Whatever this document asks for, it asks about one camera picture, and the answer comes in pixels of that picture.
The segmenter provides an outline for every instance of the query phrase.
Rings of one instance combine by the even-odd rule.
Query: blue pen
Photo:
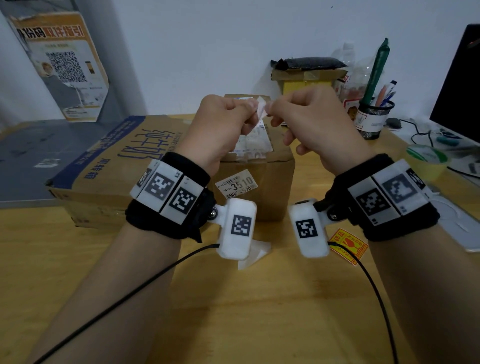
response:
[[[392,93],[390,93],[390,94],[385,98],[385,100],[382,101],[380,107],[381,107],[381,108],[384,107],[384,106],[387,104],[387,102],[390,101],[390,99],[391,99],[393,96],[395,96],[395,94],[396,94],[395,91],[392,92]]]

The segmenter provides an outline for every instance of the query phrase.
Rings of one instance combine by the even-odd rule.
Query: blue stripe on box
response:
[[[73,183],[85,168],[98,158],[112,145],[123,139],[136,129],[145,116],[129,116],[120,125],[100,139],[93,147],[82,153],[76,160],[66,166],[60,173],[52,178],[50,187],[72,189]]]

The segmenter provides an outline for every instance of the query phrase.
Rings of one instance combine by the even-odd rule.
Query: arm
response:
[[[339,175],[373,156],[330,87],[303,89],[267,106],[290,127],[300,155],[317,153]],[[403,331],[422,363],[477,363],[480,271],[440,226],[387,242],[372,255]]]
[[[240,134],[249,133],[258,122],[257,106],[253,99],[205,97],[176,152],[213,176]],[[180,243],[127,223],[54,318],[27,363],[34,363],[83,324],[177,261]],[[48,363],[144,363],[158,319],[165,312],[172,276],[173,270],[161,276],[61,348]]]

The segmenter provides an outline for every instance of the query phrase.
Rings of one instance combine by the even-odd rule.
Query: yellow and red sticker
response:
[[[365,254],[365,252],[368,249],[367,243],[364,243],[362,240],[360,240],[356,236],[350,234],[348,231],[345,231],[343,229],[338,229],[336,233],[332,236],[330,241],[336,242],[337,244],[340,244],[346,247],[358,258],[358,260],[361,259],[361,257]],[[332,249],[335,253],[339,254],[340,256],[344,257],[354,266],[358,264],[355,261],[355,259],[353,259],[353,257],[342,248],[339,248],[338,246],[331,246],[330,249]]]

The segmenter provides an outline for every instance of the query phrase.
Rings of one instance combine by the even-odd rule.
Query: computer monitor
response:
[[[480,24],[465,29],[430,120],[480,145]]]

